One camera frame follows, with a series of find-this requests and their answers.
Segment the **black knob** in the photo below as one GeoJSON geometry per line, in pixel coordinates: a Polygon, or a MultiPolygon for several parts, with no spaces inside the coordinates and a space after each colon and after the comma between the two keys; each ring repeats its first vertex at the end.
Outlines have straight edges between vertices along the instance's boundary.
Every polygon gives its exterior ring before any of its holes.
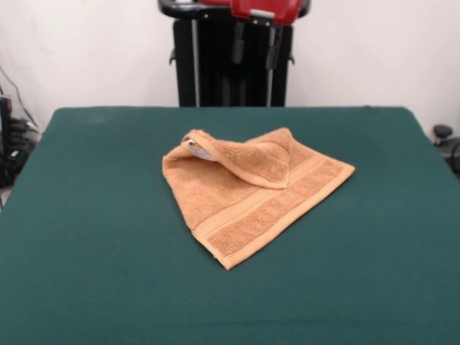
{"type": "Polygon", "coordinates": [[[447,137],[450,137],[454,132],[451,127],[445,126],[443,124],[434,126],[433,131],[436,137],[441,140],[447,139],[447,137]]]}

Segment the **black cable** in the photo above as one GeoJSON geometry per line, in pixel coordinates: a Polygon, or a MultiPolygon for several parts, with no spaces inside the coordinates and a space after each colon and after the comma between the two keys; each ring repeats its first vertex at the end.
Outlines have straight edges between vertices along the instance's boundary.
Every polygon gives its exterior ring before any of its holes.
{"type": "Polygon", "coordinates": [[[6,74],[6,72],[4,71],[4,69],[3,69],[3,67],[1,65],[0,65],[0,73],[3,74],[5,79],[7,79],[8,82],[11,84],[11,86],[13,86],[13,88],[16,90],[16,95],[17,95],[17,100],[19,102],[19,105],[21,106],[22,110],[24,110],[24,113],[26,113],[26,115],[29,118],[29,120],[34,124],[34,126],[36,128],[38,128],[37,122],[34,120],[32,115],[30,115],[30,113],[28,112],[28,110],[24,106],[24,103],[22,103],[22,98],[21,98],[21,93],[19,92],[19,88],[14,83],[14,81],[12,81],[11,78],[6,74]]]}

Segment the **green tablecloth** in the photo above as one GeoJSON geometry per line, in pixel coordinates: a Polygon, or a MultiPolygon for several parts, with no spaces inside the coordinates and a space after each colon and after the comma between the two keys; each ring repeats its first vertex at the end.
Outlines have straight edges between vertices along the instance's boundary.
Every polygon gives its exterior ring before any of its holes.
{"type": "Polygon", "coordinates": [[[0,344],[460,344],[460,188],[405,109],[59,110],[0,215],[0,344]],[[162,156],[278,127],[356,166],[226,271],[162,156]]]}

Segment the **red part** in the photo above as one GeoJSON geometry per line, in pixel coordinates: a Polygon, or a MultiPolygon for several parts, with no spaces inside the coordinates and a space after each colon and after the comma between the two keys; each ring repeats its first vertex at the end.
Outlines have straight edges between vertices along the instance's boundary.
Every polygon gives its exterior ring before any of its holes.
{"type": "Polygon", "coordinates": [[[301,0],[229,0],[235,17],[249,19],[251,10],[271,12],[275,24],[291,25],[298,17],[301,0]]]}

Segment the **towel fold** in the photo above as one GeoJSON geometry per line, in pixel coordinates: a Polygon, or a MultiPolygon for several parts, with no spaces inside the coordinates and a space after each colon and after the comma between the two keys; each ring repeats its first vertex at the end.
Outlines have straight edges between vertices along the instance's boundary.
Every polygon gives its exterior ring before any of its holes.
{"type": "Polygon", "coordinates": [[[162,169],[192,235],[227,270],[354,172],[295,141],[286,128],[245,143],[193,130],[163,158],[162,169]]]}

